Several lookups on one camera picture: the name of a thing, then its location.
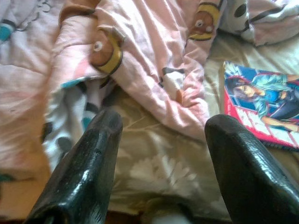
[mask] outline book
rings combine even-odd
[[[299,152],[299,75],[225,61],[222,111],[264,145]]]

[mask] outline white flower print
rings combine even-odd
[[[219,197],[219,199],[217,201],[213,201],[211,202],[211,206],[215,209],[220,211],[222,214],[227,214],[228,210],[226,209],[224,200],[222,198],[222,196]]]
[[[196,174],[167,155],[140,160],[132,167],[130,177],[128,187],[138,191],[188,197],[199,190],[198,182],[194,181]]]

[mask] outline bedsheet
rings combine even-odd
[[[41,133],[62,2],[26,2],[7,1],[1,14],[16,29],[0,41],[0,221],[25,218],[50,176]]]
[[[210,115],[221,113],[224,60],[253,68],[298,73],[299,36],[273,45],[254,47],[239,37],[219,32],[205,65],[204,86]],[[195,215],[229,219],[206,145],[162,126],[121,89],[104,105],[124,120],[110,209],[136,214],[152,197],[176,197]],[[299,183],[299,154],[269,148]]]

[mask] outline red book cover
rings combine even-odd
[[[299,75],[224,62],[224,113],[267,146],[299,151]]]

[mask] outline dark hair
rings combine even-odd
[[[257,95],[254,94],[252,97],[248,97],[242,90],[237,88],[238,86],[251,86],[250,82],[243,77],[229,77],[225,79],[225,86],[230,95],[234,95],[237,98],[252,102]]]

